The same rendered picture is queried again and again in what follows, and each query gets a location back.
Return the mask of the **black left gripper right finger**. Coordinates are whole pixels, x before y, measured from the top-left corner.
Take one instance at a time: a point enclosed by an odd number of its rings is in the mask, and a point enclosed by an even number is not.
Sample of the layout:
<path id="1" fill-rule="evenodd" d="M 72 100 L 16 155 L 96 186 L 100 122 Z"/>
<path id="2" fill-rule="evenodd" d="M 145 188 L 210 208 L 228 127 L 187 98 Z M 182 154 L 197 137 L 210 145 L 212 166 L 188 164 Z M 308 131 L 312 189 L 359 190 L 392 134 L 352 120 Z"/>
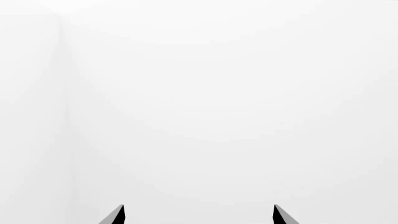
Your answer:
<path id="1" fill-rule="evenodd" d="M 272 219 L 274 224 L 299 224 L 297 220 L 290 216 L 279 205 L 274 205 Z"/>

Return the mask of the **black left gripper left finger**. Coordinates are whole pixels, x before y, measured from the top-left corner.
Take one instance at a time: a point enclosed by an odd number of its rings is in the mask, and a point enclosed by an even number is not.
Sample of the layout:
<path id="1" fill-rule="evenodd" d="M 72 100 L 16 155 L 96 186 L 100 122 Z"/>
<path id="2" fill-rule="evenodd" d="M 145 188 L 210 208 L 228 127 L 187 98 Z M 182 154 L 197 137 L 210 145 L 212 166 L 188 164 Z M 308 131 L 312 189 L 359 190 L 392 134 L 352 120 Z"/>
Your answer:
<path id="1" fill-rule="evenodd" d="M 108 216 L 106 216 L 98 224 L 124 224 L 125 222 L 125 210 L 124 205 L 120 205 L 115 208 Z"/>

